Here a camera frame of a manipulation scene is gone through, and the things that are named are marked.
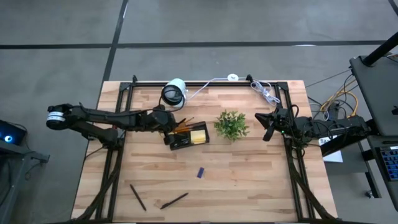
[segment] concrete floor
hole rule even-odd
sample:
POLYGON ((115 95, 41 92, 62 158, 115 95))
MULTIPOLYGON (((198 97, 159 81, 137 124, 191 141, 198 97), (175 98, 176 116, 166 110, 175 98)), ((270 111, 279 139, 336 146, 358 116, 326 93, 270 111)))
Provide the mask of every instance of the concrete floor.
MULTIPOLYGON (((0 45, 110 44, 122 0, 0 0, 0 45)), ((120 43, 210 41, 385 40, 398 30, 387 0, 130 0, 120 43)), ((206 80, 229 73, 263 80, 329 77, 377 46, 118 49, 110 80, 206 80)), ((73 131, 45 127, 47 107, 95 107, 109 49, 0 50, 0 118, 29 130, 33 150, 51 155, 32 171, 13 223, 68 220, 87 145, 73 131)), ((325 101, 349 75, 311 86, 325 101)), ((370 118, 358 89, 358 114, 370 118)), ((364 174, 329 176, 339 217, 394 223, 398 213, 372 164, 382 198, 369 200, 364 174)))

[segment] potted plant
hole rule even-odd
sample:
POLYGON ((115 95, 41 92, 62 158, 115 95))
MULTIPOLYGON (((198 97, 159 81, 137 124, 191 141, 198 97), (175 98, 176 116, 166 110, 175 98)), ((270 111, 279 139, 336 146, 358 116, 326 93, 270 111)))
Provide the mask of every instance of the potted plant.
POLYGON ((234 142, 240 139, 241 136, 246 136, 249 131, 246 131, 249 126, 245 124, 244 114, 236 115, 237 111, 227 112, 226 110, 217 118, 218 122, 214 123, 218 135, 234 142))

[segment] blue light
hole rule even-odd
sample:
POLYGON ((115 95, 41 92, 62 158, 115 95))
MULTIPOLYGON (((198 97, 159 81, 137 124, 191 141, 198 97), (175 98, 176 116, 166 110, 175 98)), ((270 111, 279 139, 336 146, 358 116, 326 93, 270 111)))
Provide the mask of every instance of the blue light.
POLYGON ((12 141, 12 137, 11 136, 6 136, 4 137, 5 142, 11 142, 12 141))

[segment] white paper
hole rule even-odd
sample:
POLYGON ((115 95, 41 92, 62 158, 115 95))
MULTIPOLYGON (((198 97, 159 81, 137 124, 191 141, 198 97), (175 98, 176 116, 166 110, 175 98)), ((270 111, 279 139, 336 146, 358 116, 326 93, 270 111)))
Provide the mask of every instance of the white paper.
MULTIPOLYGON (((319 140, 319 145, 323 145, 324 143, 330 141, 329 137, 324 137, 324 138, 320 138, 319 140)), ((334 152, 330 155, 327 155, 323 158, 323 161, 325 162, 343 162, 343 157, 341 156, 341 151, 337 151, 334 152)))

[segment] butcher block tabletop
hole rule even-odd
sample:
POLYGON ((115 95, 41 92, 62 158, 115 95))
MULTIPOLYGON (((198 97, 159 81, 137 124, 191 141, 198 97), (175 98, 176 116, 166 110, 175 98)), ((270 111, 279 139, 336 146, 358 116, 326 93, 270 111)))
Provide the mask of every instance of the butcher block tabletop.
MULTIPOLYGON (((304 82, 295 80, 287 83, 292 104, 300 108, 299 116, 311 116, 304 82)), ((99 110, 114 111, 119 84, 104 82, 99 110)), ((199 88, 188 87, 188 97, 199 88)), ((131 110, 157 106, 161 89, 134 87, 131 110)), ((286 108, 285 96, 282 94, 281 98, 286 108)), ((180 111, 174 112, 177 122, 191 117, 194 117, 193 123, 206 121, 210 143, 171 151, 169 146, 164 145, 159 133, 127 132, 113 221, 297 221, 282 135, 275 132, 269 142, 264 142, 262 137, 265 130, 254 117, 255 113, 270 113, 274 110, 275 106, 250 87, 211 86, 188 100, 180 111), (246 115, 250 131, 246 137, 231 142, 217 135, 213 125, 225 110, 246 115), (198 178, 201 167, 205 171, 202 178, 198 178), (135 187, 147 211, 140 206, 130 184, 135 187), (189 194, 183 199, 160 209, 163 204, 187 192, 189 194)), ((98 141, 91 141, 86 153, 100 147, 98 141)), ((72 218, 81 215, 100 190, 105 158, 106 149, 102 149, 84 162, 72 218)), ((336 217, 320 148, 305 148, 304 163, 311 191, 326 210, 336 217)), ((108 211, 109 195, 110 189, 105 198, 104 215, 108 211)), ((302 192, 300 198, 305 210, 302 192)))

